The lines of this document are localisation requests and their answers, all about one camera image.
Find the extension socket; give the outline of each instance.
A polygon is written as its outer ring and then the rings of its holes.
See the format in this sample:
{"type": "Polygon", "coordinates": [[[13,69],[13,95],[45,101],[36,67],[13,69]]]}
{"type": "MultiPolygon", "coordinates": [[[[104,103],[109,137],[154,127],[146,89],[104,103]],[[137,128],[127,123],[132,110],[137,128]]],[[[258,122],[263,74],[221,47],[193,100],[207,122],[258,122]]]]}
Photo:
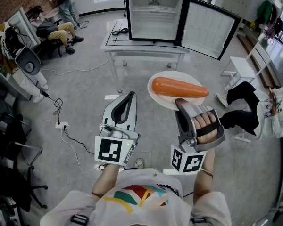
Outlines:
{"type": "Polygon", "coordinates": [[[58,123],[56,122],[56,129],[63,129],[64,126],[66,126],[65,129],[68,129],[68,127],[69,127],[68,122],[60,122],[60,124],[58,124],[58,123]]]}

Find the black pants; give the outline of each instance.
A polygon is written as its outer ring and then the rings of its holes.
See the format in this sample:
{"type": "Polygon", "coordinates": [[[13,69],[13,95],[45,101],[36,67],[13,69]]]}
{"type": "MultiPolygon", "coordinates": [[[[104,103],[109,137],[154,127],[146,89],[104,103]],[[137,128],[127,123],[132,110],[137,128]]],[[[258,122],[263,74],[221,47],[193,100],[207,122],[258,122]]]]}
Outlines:
{"type": "Polygon", "coordinates": [[[242,82],[240,85],[228,91],[226,100],[230,105],[237,99],[244,99],[249,105],[251,112],[236,110],[225,113],[220,118],[221,124],[224,128],[233,128],[235,125],[240,126],[242,129],[250,134],[256,135],[254,129],[259,125],[257,117],[258,98],[254,94],[256,89],[248,82],[242,82]]]}

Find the shoe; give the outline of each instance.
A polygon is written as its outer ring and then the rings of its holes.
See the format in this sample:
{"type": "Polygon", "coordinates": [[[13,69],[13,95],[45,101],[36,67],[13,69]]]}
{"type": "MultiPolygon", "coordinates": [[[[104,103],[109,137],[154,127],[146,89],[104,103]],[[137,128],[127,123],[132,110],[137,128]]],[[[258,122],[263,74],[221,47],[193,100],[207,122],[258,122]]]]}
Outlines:
{"type": "Polygon", "coordinates": [[[143,162],[143,159],[142,158],[137,159],[134,167],[137,168],[137,169],[144,169],[145,164],[143,162]]]}
{"type": "Polygon", "coordinates": [[[83,42],[84,41],[84,38],[81,38],[79,36],[75,36],[73,39],[72,39],[72,42],[73,43],[80,43],[80,42],[83,42]]]}
{"type": "Polygon", "coordinates": [[[219,93],[216,94],[216,97],[218,98],[218,100],[227,108],[228,107],[228,103],[227,101],[224,99],[224,97],[222,95],[220,95],[219,93]]]}
{"type": "Polygon", "coordinates": [[[71,55],[75,53],[75,50],[68,45],[68,47],[65,49],[65,52],[71,55]]]}
{"type": "Polygon", "coordinates": [[[44,99],[44,95],[39,95],[39,97],[34,97],[34,99],[33,99],[33,102],[34,103],[38,103],[38,102],[40,102],[41,100],[43,100],[44,99]]]}
{"type": "Polygon", "coordinates": [[[43,89],[43,90],[48,90],[49,86],[47,84],[45,85],[40,85],[40,87],[43,89]]]}

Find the open refrigerator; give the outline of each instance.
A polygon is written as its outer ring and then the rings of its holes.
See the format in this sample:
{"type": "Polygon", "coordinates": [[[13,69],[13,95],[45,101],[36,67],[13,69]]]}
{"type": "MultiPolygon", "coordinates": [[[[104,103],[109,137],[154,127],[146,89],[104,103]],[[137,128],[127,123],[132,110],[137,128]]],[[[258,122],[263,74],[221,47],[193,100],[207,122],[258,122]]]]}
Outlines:
{"type": "Polygon", "coordinates": [[[131,40],[172,42],[220,60],[240,18],[200,0],[126,0],[131,40]]]}

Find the white plate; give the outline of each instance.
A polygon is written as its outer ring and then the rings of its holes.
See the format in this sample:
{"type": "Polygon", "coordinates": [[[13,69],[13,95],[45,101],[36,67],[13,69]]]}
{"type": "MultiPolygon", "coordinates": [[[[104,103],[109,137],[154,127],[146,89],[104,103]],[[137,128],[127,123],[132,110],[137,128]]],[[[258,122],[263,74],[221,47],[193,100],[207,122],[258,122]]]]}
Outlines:
{"type": "MultiPolygon", "coordinates": [[[[193,78],[192,76],[189,76],[186,73],[182,73],[182,72],[178,72],[178,71],[162,71],[159,72],[155,75],[153,75],[149,81],[148,81],[148,92],[150,94],[150,96],[160,105],[178,111],[178,108],[175,104],[175,100],[178,97],[171,97],[171,96],[163,96],[163,95],[158,95],[155,94],[154,91],[152,90],[152,82],[156,77],[167,77],[170,79],[174,79],[174,80],[178,80],[178,81],[184,81],[187,83],[191,83],[191,84],[195,84],[195,85],[199,85],[202,86],[195,78],[193,78]]],[[[204,101],[204,97],[201,98],[183,98],[187,101],[189,101],[190,103],[192,103],[193,105],[201,105],[204,101]]]]}

